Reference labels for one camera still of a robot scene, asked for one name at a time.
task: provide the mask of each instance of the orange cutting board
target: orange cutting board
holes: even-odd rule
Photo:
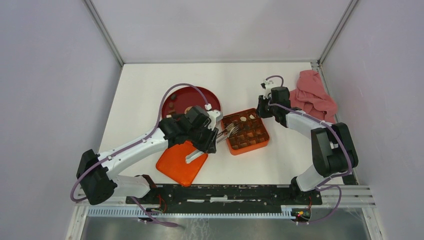
[[[192,184],[208,158],[208,155],[204,153],[187,164],[186,156],[191,154],[194,150],[196,150],[196,148],[189,141],[168,148],[157,161],[156,169],[182,186],[188,187]]]

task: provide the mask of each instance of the brown food piece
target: brown food piece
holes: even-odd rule
[[[231,120],[231,122],[238,122],[239,120],[240,120],[240,117],[239,116],[237,116],[237,115],[235,115],[235,116],[232,116],[231,118],[230,118],[230,120]]]
[[[192,107],[191,107],[191,106],[187,107],[187,108],[185,109],[185,111],[184,111],[184,114],[187,114],[187,113],[190,111],[190,109],[192,109]]]
[[[230,137],[230,138],[229,138],[229,142],[230,142],[231,144],[236,144],[236,138],[235,138],[235,137]]]

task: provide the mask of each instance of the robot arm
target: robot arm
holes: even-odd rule
[[[327,126],[343,143],[352,168],[358,165],[358,156],[346,124],[342,122],[331,124],[325,121],[318,123],[315,121],[316,118],[307,115],[297,107],[291,107],[290,92],[287,87],[275,86],[272,81],[264,81],[261,85],[267,94],[260,95],[258,98],[257,115],[261,118],[274,117],[276,122],[301,133],[312,143],[313,164],[291,181],[290,186],[295,192],[312,191],[332,175],[349,169],[341,146],[338,145],[335,136],[327,129]]]
[[[191,141],[203,153],[215,153],[218,133],[215,126],[221,119],[222,114],[217,110],[206,112],[194,106],[186,114],[162,119],[149,134],[145,133],[120,147],[99,154],[95,154],[92,149],[86,151],[79,163],[77,179],[87,169],[98,164],[99,159],[102,162],[80,181],[89,203],[97,205],[111,196],[142,198],[146,195],[150,187],[143,176],[122,176],[119,173],[151,154],[185,141]]]

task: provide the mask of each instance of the plastic tray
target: plastic tray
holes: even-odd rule
[[[231,123],[235,123],[241,128],[237,134],[226,139],[229,152],[232,155],[244,154],[268,145],[270,135],[265,129],[261,118],[256,115],[255,108],[224,116],[221,126],[225,128]]]

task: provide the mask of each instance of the metal floor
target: metal floor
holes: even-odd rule
[[[328,209],[313,209],[312,220]],[[339,209],[329,219],[317,224],[296,226],[287,219],[205,219],[161,218],[178,223],[170,228],[144,224],[129,217],[88,217],[83,240],[370,240],[360,208]]]

